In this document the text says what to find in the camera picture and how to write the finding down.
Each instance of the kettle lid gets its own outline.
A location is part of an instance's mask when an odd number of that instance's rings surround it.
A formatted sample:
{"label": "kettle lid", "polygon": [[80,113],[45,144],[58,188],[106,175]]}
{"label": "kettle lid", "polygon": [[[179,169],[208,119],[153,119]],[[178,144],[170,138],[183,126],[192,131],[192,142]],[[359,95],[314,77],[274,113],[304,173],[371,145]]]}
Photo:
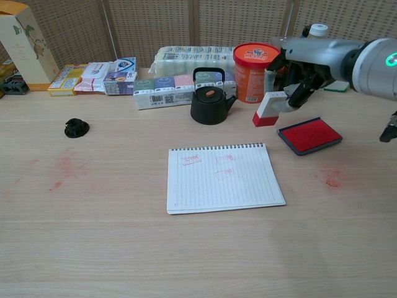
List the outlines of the kettle lid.
{"label": "kettle lid", "polygon": [[195,96],[201,102],[212,104],[222,100],[225,94],[221,88],[205,86],[196,89]]}

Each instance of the orange container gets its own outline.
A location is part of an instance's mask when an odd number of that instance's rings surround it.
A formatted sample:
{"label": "orange container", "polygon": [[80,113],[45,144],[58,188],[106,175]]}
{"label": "orange container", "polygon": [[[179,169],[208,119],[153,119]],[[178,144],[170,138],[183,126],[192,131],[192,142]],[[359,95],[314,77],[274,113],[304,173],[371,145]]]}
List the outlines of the orange container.
{"label": "orange container", "polygon": [[266,43],[244,43],[234,49],[237,97],[242,102],[256,104],[264,97],[265,69],[280,53]]}

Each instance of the kettle spout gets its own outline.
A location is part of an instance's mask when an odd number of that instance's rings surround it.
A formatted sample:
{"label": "kettle spout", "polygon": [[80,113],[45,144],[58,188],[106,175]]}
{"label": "kettle spout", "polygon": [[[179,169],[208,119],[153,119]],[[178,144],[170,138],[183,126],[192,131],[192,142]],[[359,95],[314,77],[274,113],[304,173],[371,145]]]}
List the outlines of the kettle spout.
{"label": "kettle spout", "polygon": [[233,95],[233,96],[230,97],[228,100],[226,100],[226,109],[228,110],[228,112],[229,112],[231,106],[232,106],[232,105],[234,104],[234,102],[236,101],[236,99],[237,99],[237,97]]}

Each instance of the kettle handle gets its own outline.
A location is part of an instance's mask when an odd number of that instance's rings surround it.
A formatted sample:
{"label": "kettle handle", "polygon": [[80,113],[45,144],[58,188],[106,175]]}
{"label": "kettle handle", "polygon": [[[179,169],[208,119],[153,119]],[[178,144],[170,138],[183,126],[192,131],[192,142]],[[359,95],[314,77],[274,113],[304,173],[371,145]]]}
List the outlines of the kettle handle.
{"label": "kettle handle", "polygon": [[209,71],[212,73],[220,73],[222,75],[222,89],[225,89],[225,71],[219,67],[198,67],[193,70],[193,83],[194,83],[194,93],[196,92],[196,73],[201,71]]}

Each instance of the black kettle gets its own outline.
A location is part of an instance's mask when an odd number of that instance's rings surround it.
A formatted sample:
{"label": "black kettle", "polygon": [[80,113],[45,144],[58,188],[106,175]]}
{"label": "black kettle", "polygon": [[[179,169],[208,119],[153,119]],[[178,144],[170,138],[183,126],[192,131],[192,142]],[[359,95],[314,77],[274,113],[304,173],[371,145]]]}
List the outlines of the black kettle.
{"label": "black kettle", "polygon": [[[200,71],[211,71],[222,75],[222,89],[215,86],[205,86],[196,89],[196,73]],[[214,125],[224,121],[228,111],[236,101],[237,97],[232,96],[226,99],[225,71],[215,67],[198,67],[193,71],[194,93],[190,115],[201,124]]]}

